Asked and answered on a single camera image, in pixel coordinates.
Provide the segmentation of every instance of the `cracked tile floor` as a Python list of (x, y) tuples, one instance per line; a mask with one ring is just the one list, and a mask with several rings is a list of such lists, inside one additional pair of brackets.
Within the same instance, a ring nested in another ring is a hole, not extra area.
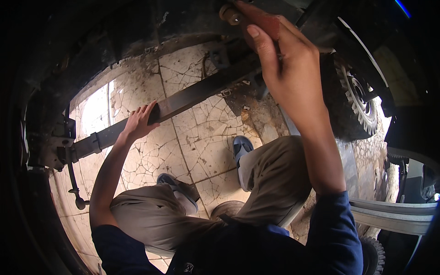
[[(146, 61), (143, 57), (108, 68), (85, 87), (70, 104), (70, 117), (76, 120), (77, 141), (127, 118), (130, 111), (201, 80), (206, 45), (196, 45)], [(208, 74), (215, 72), (206, 61)], [(208, 219), (212, 210), (228, 200), (245, 202), (237, 181), (232, 153), (232, 140), (245, 135), (259, 147), (257, 132), (243, 124), (225, 100), (212, 96), (171, 119), (131, 147), (119, 179), (116, 195), (142, 186), (156, 184), (160, 173), (168, 173), (188, 184), (195, 183), (200, 194), (199, 212)], [(74, 163), (80, 196), (90, 199), (96, 175), (111, 147)], [(52, 196), (66, 233), (80, 257), (99, 273), (101, 261), (91, 238), (88, 206), (78, 210), (67, 168), (50, 176)], [(147, 253), (151, 262), (166, 272), (171, 259)]]

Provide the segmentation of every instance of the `metal rod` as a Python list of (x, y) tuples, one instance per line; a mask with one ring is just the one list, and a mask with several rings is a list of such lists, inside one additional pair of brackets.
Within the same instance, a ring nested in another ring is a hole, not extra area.
[[(69, 112), (70, 112), (70, 103), (67, 105), (67, 108), (64, 112), (65, 118), (69, 118)], [(85, 201), (80, 197), (80, 190), (77, 186), (77, 180), (75, 178), (75, 173), (73, 171), (72, 152), (69, 147), (66, 147), (65, 149), (66, 149), (67, 168), (69, 169), (70, 183), (72, 184), (72, 189), (69, 190), (69, 193), (75, 194), (75, 204), (79, 210), (83, 210), (85, 206), (90, 203), (90, 201)]]

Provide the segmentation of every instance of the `wheel rim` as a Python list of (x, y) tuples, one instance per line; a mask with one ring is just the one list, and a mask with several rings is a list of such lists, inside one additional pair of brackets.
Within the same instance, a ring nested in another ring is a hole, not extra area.
[(362, 84), (359, 80), (356, 79), (355, 76), (351, 74), (349, 70), (345, 69), (345, 66), (341, 66), (342, 73), (344, 74), (344, 79), (348, 88), (348, 91), (351, 93), (352, 97), (355, 98), (356, 104), (359, 106), (364, 114), (367, 116), (371, 115), (371, 100), (365, 102), (362, 98), (365, 96), (365, 90), (362, 87)]
[(361, 110), (367, 115), (371, 115), (371, 103), (370, 101), (365, 102), (362, 98), (365, 96), (365, 91), (361, 83), (350, 74), (350, 71), (346, 72), (348, 85), (351, 86), (353, 95), (356, 98), (357, 103), (361, 107)]
[(377, 129), (375, 126), (377, 124), (376, 106), (373, 100), (365, 102), (362, 99), (366, 93), (370, 92), (371, 87), (368, 83), (359, 81), (359, 76), (343, 60), (336, 59), (334, 65), (348, 103), (352, 105), (354, 115), (358, 117), (358, 122), (363, 126), (364, 131), (371, 136), (374, 135)]

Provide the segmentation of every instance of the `foot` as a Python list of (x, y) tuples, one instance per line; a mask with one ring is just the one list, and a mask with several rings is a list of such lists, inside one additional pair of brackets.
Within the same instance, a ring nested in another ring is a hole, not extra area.
[(170, 175), (162, 173), (158, 176), (156, 183), (167, 183), (173, 190), (174, 196), (182, 204), (186, 210), (187, 215), (194, 215), (198, 211), (197, 203), (178, 185), (177, 180), (174, 180)]
[(245, 136), (236, 136), (234, 138), (234, 140), (232, 141), (232, 145), (233, 145), (233, 148), (234, 148), (235, 163), (237, 164), (238, 182), (240, 183), (241, 188), (245, 192), (249, 192), (245, 188), (245, 185), (243, 184), (243, 178), (242, 178), (241, 168), (240, 168), (240, 158), (242, 156), (244, 156), (245, 154), (249, 153), (250, 151), (253, 151), (252, 143)]

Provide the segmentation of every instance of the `metal bracket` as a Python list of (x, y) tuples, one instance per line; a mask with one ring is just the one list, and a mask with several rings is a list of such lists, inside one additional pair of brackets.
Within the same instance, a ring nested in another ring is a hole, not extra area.
[(99, 147), (99, 137), (96, 132), (90, 135), (90, 139), (92, 140), (92, 148), (95, 154), (101, 153), (103, 150)]

